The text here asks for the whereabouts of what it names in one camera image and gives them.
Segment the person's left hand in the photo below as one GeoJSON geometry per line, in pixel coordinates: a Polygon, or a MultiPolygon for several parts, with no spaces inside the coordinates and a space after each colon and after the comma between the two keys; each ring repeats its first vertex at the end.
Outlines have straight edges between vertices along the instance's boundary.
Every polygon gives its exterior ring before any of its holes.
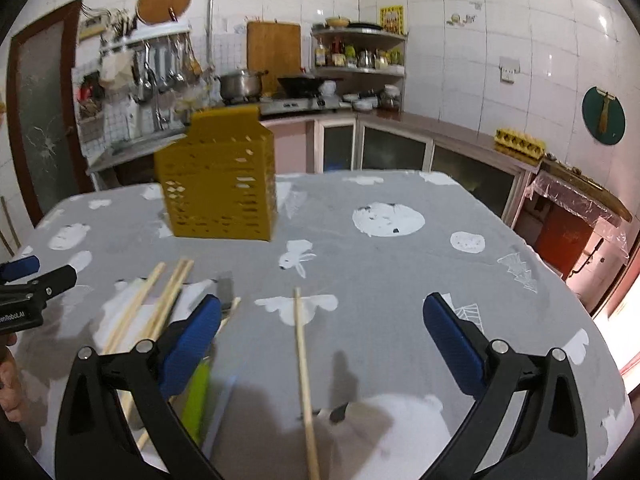
{"type": "Polygon", "coordinates": [[[0,403],[2,412],[10,422],[21,422],[26,413],[22,385],[10,350],[16,342],[17,336],[14,333],[1,336],[0,403]]]}

